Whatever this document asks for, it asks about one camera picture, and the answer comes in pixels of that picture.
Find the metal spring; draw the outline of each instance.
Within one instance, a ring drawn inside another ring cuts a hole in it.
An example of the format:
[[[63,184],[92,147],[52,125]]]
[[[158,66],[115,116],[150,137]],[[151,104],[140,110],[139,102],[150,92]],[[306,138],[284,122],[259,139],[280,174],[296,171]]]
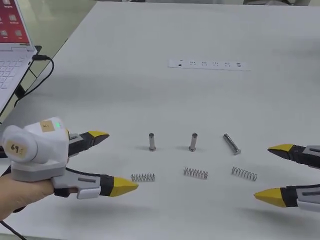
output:
[[[132,182],[154,182],[155,178],[154,173],[131,174]]]
[[[207,179],[208,172],[204,170],[197,170],[189,167],[184,168],[184,175],[199,178],[199,179]]]
[[[235,175],[235,176],[239,176],[239,177],[244,178],[244,179],[251,180],[251,181],[257,180],[257,176],[258,176],[254,172],[250,172],[250,171],[247,171],[245,169],[241,169],[241,168],[235,167],[235,166],[232,167],[231,174]]]

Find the white table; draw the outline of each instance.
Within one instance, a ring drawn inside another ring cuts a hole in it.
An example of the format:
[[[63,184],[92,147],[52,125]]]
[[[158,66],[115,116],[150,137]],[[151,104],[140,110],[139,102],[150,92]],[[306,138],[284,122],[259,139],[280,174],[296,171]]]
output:
[[[24,235],[70,240],[319,239],[319,213],[253,197],[320,182],[319,170],[267,152],[320,142],[319,13],[98,2],[54,58],[52,77],[1,127],[60,116],[71,132],[107,131],[110,138],[68,166],[127,178],[154,172],[156,181],[117,198],[50,196],[7,222]],[[243,61],[251,71],[167,67],[189,57]],[[156,152],[147,150],[150,132]],[[241,155],[232,155],[225,132]],[[208,179],[183,176],[184,166],[207,170]],[[231,176],[232,166],[257,181]]]

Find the metal shaft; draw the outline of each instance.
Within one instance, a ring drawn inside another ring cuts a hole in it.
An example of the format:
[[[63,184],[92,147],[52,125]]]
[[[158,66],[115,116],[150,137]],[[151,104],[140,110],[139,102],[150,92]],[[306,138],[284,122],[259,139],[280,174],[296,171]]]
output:
[[[156,150],[156,145],[155,145],[155,135],[153,133],[149,133],[149,150],[151,152],[154,152]]]
[[[226,133],[223,135],[224,140],[228,143],[234,155],[238,155],[241,153],[241,150],[237,147],[231,137]]]
[[[191,143],[190,143],[190,146],[189,146],[189,150],[191,152],[194,152],[196,150],[196,143],[197,143],[197,137],[198,137],[198,134],[196,134],[195,132],[192,134],[192,138],[191,138]]]

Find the black cable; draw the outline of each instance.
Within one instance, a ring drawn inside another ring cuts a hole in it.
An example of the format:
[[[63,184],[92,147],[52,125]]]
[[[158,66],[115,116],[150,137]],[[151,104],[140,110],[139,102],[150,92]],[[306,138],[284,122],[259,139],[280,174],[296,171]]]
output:
[[[34,55],[34,56],[32,57],[32,59],[33,59],[34,61],[45,61],[45,60],[49,60],[49,61],[51,62],[51,64],[52,64],[51,71],[49,72],[49,74],[48,74],[44,79],[41,80],[41,82],[40,82],[37,86],[35,86],[35,87],[34,87],[33,89],[31,89],[30,91],[27,90],[27,92],[26,92],[22,97],[20,97],[17,101],[15,101],[14,107],[17,105],[17,103],[18,103],[20,100],[22,100],[23,98],[25,98],[26,96],[28,96],[29,94],[31,94],[31,93],[32,93],[34,90],[36,90],[41,84],[43,84],[44,81],[47,80],[47,79],[51,76],[51,74],[53,73],[53,71],[54,71],[54,69],[55,69],[55,63],[54,63],[54,61],[52,60],[52,58],[49,57],[49,56],[46,56],[46,55]]]
[[[12,232],[14,235],[16,235],[19,239],[27,240],[24,236],[22,236],[20,233],[18,233],[16,230],[14,230],[12,227],[10,227],[8,224],[6,224],[4,221],[0,221],[0,224],[7,228],[10,232]]]
[[[29,71],[32,73],[32,75],[37,78],[37,76],[34,74],[34,72],[29,68]]]

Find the yellow fingertip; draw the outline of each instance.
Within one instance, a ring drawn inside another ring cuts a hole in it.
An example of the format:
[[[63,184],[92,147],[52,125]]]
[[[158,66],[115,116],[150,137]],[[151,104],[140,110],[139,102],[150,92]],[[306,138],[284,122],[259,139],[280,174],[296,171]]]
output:
[[[289,152],[289,150],[293,146],[294,146],[293,144],[281,144],[281,145],[269,147],[268,150],[282,150],[282,151]]]

